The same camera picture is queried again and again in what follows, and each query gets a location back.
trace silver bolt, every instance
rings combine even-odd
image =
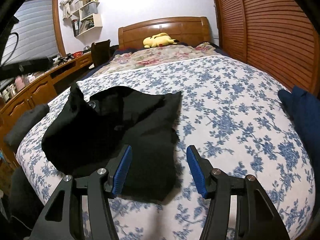
[[[72,179],[72,176],[71,176],[71,175],[66,175],[66,176],[63,177],[63,180],[64,180],[65,182],[68,182],[68,181],[70,181],[71,179]]]
[[[254,181],[254,180],[256,179],[256,177],[253,176],[253,175],[251,175],[251,174],[249,174],[249,175],[247,176],[247,179],[250,180],[250,181]]]
[[[221,174],[221,170],[219,170],[219,169],[217,169],[217,168],[214,168],[214,169],[212,169],[212,173],[213,173],[214,175],[219,175],[219,174]]]
[[[99,175],[102,175],[102,174],[105,174],[106,171],[107,171],[107,170],[106,170],[105,168],[100,168],[100,169],[97,170],[97,173],[98,173]]]

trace cable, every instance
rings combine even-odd
[[[13,49],[13,51],[11,52],[10,56],[5,60],[5,62],[3,62],[3,64],[2,64],[1,66],[4,66],[4,65],[8,62],[8,60],[12,57],[12,54],[14,53],[14,51],[15,51],[16,48],[17,48],[18,41],[19,41],[19,34],[18,34],[18,33],[10,33],[9,36],[12,35],[12,34],[15,34],[15,35],[17,36],[16,45],[14,46],[14,49]]]

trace yellow plush toy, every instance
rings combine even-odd
[[[152,37],[147,37],[143,40],[143,45],[146,49],[167,46],[169,44],[177,44],[168,36],[166,33],[159,33],[157,35],[153,35]]]

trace window shade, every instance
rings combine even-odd
[[[19,23],[11,32],[19,34],[15,52],[7,63],[36,57],[52,57],[59,53],[53,27],[52,0],[26,0],[15,13]],[[10,35],[2,63],[12,53],[17,37]]]

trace floral blanket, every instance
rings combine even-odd
[[[184,45],[170,45],[144,49],[134,53],[116,55],[110,64],[99,69],[91,77],[211,55],[220,54],[215,52],[215,48],[208,42],[204,42],[196,48]]]
[[[119,85],[149,94],[182,91],[174,153],[176,188],[163,203],[141,203],[121,196],[109,200],[121,240],[199,239],[209,201],[198,194],[190,174],[186,148],[191,144],[213,167],[242,178],[254,174],[291,239],[305,229],[315,200],[314,173],[280,106],[277,92],[284,87],[268,74],[229,57],[209,56],[88,78],[78,85],[87,101],[92,94]],[[46,159],[41,139],[68,95],[65,90],[49,103],[50,112],[26,135],[17,152],[18,162],[43,203],[64,175]],[[90,238],[88,212],[84,220]],[[229,240],[235,221],[236,198],[232,198]]]

